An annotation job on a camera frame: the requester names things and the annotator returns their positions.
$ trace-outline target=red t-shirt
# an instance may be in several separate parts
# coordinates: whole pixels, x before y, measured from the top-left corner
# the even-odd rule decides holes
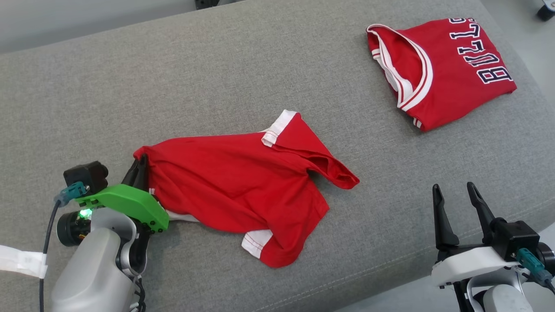
[[[298,257],[329,209],[308,171],[343,189],[359,182],[288,110],[265,132],[175,138],[134,157],[144,153],[151,193],[173,219],[246,233],[242,246],[272,267]]]

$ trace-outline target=folded red jersey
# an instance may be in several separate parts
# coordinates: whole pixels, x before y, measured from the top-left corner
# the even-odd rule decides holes
[[[403,31],[373,24],[366,32],[373,58],[397,93],[397,107],[422,131],[517,88],[473,18],[441,19]]]
[[[172,219],[246,233],[242,247],[272,267],[295,261],[329,209],[308,171],[343,189],[359,183],[289,110],[264,132],[175,138],[134,157],[143,153],[150,192]]]

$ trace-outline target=floor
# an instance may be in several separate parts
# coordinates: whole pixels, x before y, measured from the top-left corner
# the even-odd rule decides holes
[[[555,18],[535,17],[541,0],[482,0],[507,39],[524,59],[547,99],[555,105]],[[555,224],[540,233],[541,241],[555,248]],[[526,298],[534,312],[555,310],[555,296],[536,284],[525,284]],[[433,287],[425,277],[354,303],[336,312],[428,311],[458,312],[455,292]]]

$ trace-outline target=white strap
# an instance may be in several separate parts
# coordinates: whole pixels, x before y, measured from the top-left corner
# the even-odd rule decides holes
[[[12,271],[43,279],[46,275],[46,255],[0,245],[0,270]]]

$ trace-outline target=gray robot arm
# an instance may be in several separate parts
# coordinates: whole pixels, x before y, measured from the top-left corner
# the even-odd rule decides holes
[[[117,266],[120,237],[107,228],[81,242],[52,291],[53,312],[129,312],[135,284]]]

